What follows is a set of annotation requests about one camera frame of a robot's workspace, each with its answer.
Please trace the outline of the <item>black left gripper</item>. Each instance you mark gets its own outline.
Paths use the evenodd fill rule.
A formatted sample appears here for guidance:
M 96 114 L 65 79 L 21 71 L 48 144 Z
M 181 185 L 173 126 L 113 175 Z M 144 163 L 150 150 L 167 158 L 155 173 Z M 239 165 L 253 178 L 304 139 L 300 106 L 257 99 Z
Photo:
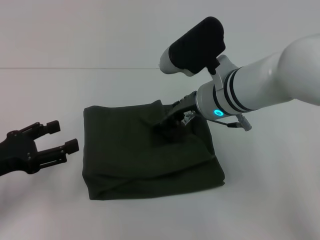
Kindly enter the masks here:
M 38 151 L 34 140 L 61 130 L 58 120 L 41 124 L 33 123 L 23 129 L 11 131 L 0 143 L 0 176 L 15 171 L 35 174 L 39 170 L 67 162 L 66 155 L 79 151 L 78 140 L 64 145 Z

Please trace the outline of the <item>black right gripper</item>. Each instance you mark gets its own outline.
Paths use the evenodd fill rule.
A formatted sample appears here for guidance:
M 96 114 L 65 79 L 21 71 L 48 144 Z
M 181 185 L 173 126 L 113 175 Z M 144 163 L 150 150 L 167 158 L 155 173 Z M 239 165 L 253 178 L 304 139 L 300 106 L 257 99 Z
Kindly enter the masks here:
M 197 92 L 184 96 L 174 102 L 171 109 L 165 114 L 164 118 L 153 126 L 153 131 L 169 141 L 178 141 L 187 134 L 187 129 L 181 123 L 184 113 L 195 111 L 198 114 L 196 102 Z

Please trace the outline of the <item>dark green t-shirt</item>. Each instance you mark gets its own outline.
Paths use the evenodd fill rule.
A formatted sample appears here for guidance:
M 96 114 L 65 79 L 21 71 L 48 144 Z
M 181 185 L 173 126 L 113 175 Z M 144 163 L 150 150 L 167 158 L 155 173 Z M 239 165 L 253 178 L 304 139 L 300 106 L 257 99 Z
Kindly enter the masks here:
M 224 185 L 206 120 L 166 136 L 154 124 L 171 109 L 160 100 L 83 111 L 82 177 L 91 200 L 150 199 Z

